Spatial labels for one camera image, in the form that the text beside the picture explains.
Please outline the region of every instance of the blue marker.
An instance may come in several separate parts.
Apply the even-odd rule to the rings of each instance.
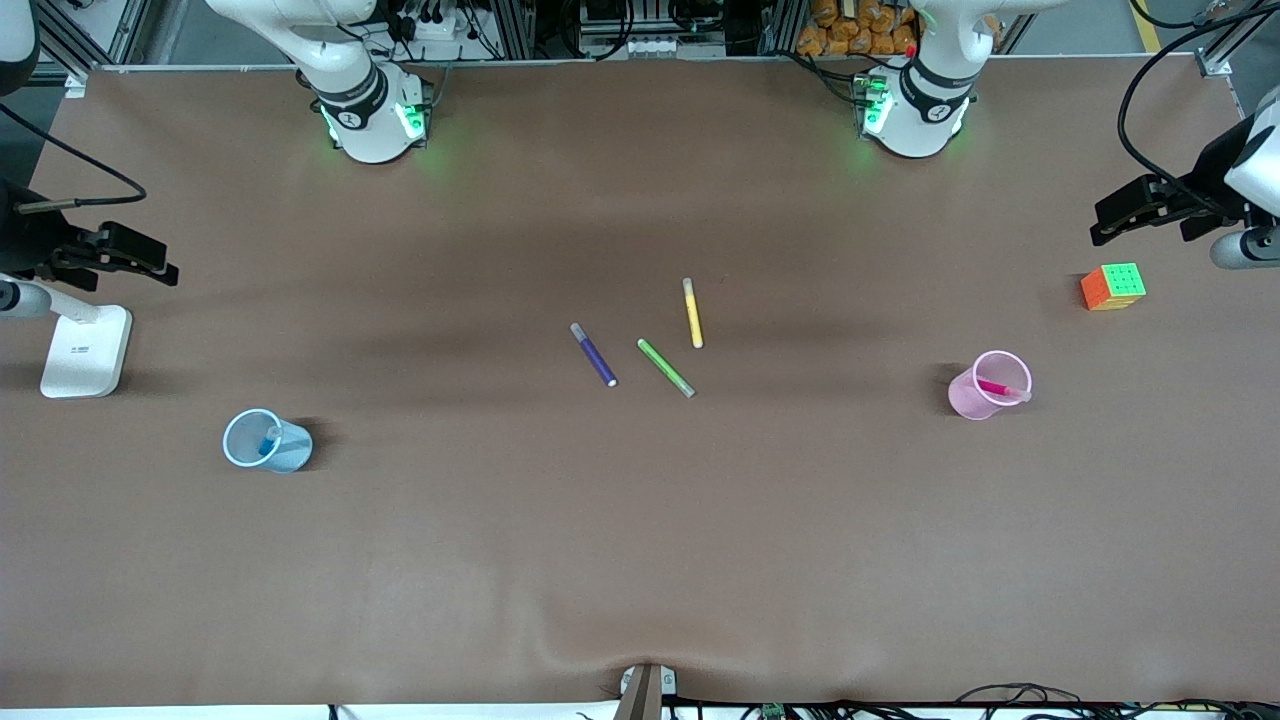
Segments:
[[[582,346],[582,352],[586,354],[586,359],[591,361],[591,366],[595,368],[595,372],[600,375],[600,379],[604,380],[604,384],[609,387],[618,384],[618,378],[613,377],[613,370],[609,369],[604,357],[600,357],[600,351],[595,348],[591,338],[586,337],[586,333],[582,332],[582,325],[573,323],[568,327],[568,329],[573,333],[573,337],[577,338],[577,343]]]

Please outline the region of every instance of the blue plastic cup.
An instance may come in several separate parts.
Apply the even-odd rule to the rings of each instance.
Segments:
[[[311,433],[264,407],[246,410],[227,425],[223,455],[238,468],[292,473],[311,457]]]

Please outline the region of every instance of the rubik's cube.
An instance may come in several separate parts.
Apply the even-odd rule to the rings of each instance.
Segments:
[[[1147,295],[1142,274],[1133,263],[1102,265],[1080,281],[1084,306],[1089,310],[1119,310],[1128,307]]]

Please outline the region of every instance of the yellow marker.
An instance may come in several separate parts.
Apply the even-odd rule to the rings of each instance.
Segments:
[[[698,300],[694,297],[694,278],[685,278],[685,310],[689,310],[689,336],[694,347],[703,346],[703,324],[698,322]]]

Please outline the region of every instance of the orange package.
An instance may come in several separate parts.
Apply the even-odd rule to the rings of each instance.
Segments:
[[[800,31],[800,40],[796,41],[796,53],[817,58],[826,51],[827,31],[820,27],[805,26]]]
[[[831,27],[831,23],[840,19],[840,6],[836,5],[836,0],[813,0],[809,12],[818,27]]]
[[[883,32],[872,35],[872,55],[892,55],[893,38]]]
[[[858,24],[869,28],[884,14],[884,8],[879,0],[858,0]]]
[[[899,26],[890,37],[893,38],[895,55],[904,55],[908,47],[915,45],[915,31],[911,26]]]
[[[831,26],[831,40],[840,41],[844,40],[849,42],[858,36],[858,20],[836,20],[836,24]]]
[[[863,29],[852,40],[849,41],[850,53],[870,53],[872,51],[872,32],[869,29]]]
[[[893,24],[897,23],[897,9],[881,6],[881,12],[872,20],[872,32],[888,32],[893,29]]]

